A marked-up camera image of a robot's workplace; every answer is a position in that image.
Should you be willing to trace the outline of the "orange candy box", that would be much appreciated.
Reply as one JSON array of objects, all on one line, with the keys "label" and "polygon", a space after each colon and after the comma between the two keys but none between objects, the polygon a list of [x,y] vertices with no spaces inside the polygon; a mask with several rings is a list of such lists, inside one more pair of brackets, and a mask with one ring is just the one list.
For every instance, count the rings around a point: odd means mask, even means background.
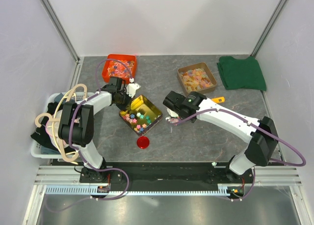
[{"label": "orange candy box", "polygon": [[137,58],[134,55],[109,54],[102,71],[103,80],[108,83],[110,77],[122,78],[126,84],[135,78]]}]

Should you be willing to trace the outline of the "star candy tin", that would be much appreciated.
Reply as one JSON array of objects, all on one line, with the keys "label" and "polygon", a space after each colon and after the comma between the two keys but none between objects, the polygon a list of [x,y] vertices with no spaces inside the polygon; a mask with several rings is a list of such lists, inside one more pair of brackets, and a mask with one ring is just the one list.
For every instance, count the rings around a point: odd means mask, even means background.
[{"label": "star candy tin", "polygon": [[130,109],[120,111],[119,116],[141,137],[161,121],[163,113],[147,97],[139,95],[131,102]]}]

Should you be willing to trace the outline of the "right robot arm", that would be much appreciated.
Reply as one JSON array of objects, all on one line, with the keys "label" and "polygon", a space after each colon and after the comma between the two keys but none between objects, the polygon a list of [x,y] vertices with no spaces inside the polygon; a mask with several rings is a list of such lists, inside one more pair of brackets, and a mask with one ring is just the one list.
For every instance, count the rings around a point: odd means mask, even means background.
[{"label": "right robot arm", "polygon": [[267,166],[278,144],[277,130],[269,117],[257,119],[238,114],[198,92],[183,96],[170,91],[163,104],[170,116],[179,118],[180,122],[205,121],[227,130],[248,144],[229,160],[224,171],[229,182],[237,182],[254,166]]}]

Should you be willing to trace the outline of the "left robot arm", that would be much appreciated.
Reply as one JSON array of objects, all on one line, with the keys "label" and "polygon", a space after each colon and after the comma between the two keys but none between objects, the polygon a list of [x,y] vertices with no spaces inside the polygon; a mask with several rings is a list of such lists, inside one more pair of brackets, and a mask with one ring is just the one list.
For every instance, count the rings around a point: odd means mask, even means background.
[{"label": "left robot arm", "polygon": [[61,143],[75,150],[84,167],[91,169],[90,175],[96,182],[104,182],[108,171],[105,159],[93,143],[94,115],[112,105],[121,111],[129,110],[138,89],[140,85],[133,78],[126,84],[122,78],[113,77],[92,96],[80,102],[68,98],[63,105],[57,135]]}]

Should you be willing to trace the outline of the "clear glass jar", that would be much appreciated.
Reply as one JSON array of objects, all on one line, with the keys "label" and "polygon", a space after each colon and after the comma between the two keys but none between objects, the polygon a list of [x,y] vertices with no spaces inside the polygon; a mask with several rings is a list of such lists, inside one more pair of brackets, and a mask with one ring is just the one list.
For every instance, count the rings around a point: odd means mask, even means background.
[{"label": "clear glass jar", "polygon": [[166,117],[165,120],[168,123],[175,125],[175,126],[177,126],[178,123],[181,121],[181,119],[179,117],[171,117],[171,116]]}]

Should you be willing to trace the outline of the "yellow plastic scoop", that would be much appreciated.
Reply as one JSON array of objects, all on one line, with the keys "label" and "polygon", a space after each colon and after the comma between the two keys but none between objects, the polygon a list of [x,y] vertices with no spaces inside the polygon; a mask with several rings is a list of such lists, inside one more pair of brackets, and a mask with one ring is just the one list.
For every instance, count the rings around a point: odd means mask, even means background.
[{"label": "yellow plastic scoop", "polygon": [[215,103],[220,104],[220,103],[224,103],[224,102],[225,102],[225,97],[223,97],[223,96],[221,96],[221,97],[216,97],[216,98],[212,98],[211,100],[212,100],[213,102],[215,102]]}]

